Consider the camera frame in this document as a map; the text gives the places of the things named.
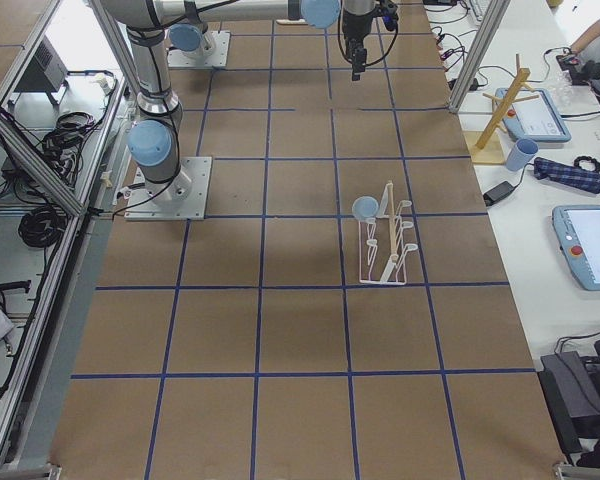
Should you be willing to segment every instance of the white table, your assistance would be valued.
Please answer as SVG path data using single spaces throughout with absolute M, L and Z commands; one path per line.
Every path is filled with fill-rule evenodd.
M 430 13 L 430 20 L 450 20 L 462 15 L 461 9 L 447 13 Z M 457 23 L 442 25 L 445 32 L 458 35 L 476 28 L 470 17 Z M 470 47 L 474 34 L 461 37 Z M 456 46 L 452 38 L 445 39 L 444 48 Z M 541 79 L 546 72 L 542 54 L 545 50 L 567 45 L 550 9 L 538 0 L 512 0 L 482 65 L 515 68 L 515 54 L 522 56 L 523 66 L 531 69 L 532 79 Z M 555 54 L 547 56 L 552 73 L 546 85 L 551 89 L 552 78 L 559 71 Z M 459 70 L 448 72 L 449 78 Z M 490 100 L 482 92 L 493 93 L 506 87 L 511 77 L 495 69 L 485 70 L 489 86 L 471 92 L 460 109 L 464 130 L 481 130 L 491 111 Z M 562 114 L 585 113 L 600 109 L 588 87 L 572 87 L 566 102 L 558 101 Z M 589 155 L 600 161 L 600 116 L 588 121 L 571 121 L 567 126 L 572 140 L 566 144 L 541 145 L 540 156 L 572 164 L 579 155 Z M 512 146 L 508 136 L 497 133 L 505 156 Z M 520 172 L 509 172 L 504 166 L 476 166 L 482 191 L 502 181 L 516 184 Z M 589 334 L 600 330 L 600 292 L 583 290 L 571 276 L 557 237 L 551 225 L 555 206 L 568 204 L 600 204 L 600 195 L 588 194 L 547 180 L 538 181 L 528 168 L 520 188 L 513 195 L 489 209 L 502 260 L 522 321 L 529 348 L 537 368 L 541 355 L 551 353 L 558 337 Z

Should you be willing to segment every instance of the wooden base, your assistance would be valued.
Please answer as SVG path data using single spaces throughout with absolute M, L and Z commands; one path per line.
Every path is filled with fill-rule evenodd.
M 476 142 L 482 132 L 462 132 L 464 139 L 467 142 L 469 153 L 471 154 L 471 161 L 479 165 L 503 165 L 505 162 L 502 148 L 500 147 L 500 139 L 498 135 L 493 135 L 487 145 L 480 149 L 476 147 Z

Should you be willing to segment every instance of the blue tablet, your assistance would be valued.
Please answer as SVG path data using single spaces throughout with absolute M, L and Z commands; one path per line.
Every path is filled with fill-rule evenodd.
M 600 205 L 556 207 L 552 219 L 573 276 L 586 290 L 600 290 Z
M 496 97 L 503 98 L 506 93 L 506 88 L 499 88 L 496 90 Z M 537 88 L 535 92 L 523 91 L 521 97 L 524 94 L 538 95 L 538 98 L 516 102 L 507 112 L 503 122 L 511 138 L 528 138 L 535 142 L 571 140 L 571 133 L 547 90 Z

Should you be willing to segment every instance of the patterned cloth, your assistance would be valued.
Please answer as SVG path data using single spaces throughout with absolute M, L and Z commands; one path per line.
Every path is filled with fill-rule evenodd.
M 600 173 L 556 163 L 546 158 L 535 158 L 533 161 L 533 175 L 538 180 L 548 178 L 551 181 L 579 188 L 585 192 L 600 193 Z

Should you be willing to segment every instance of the cup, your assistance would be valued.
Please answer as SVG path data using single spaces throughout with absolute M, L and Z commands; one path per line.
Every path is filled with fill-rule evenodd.
M 378 213 L 378 201 L 373 197 L 358 197 L 353 202 L 353 216 L 359 222 L 374 218 Z
M 504 166 L 512 172 L 520 170 L 535 157 L 536 153 L 538 153 L 538 144 L 528 138 L 521 138 L 513 145 Z

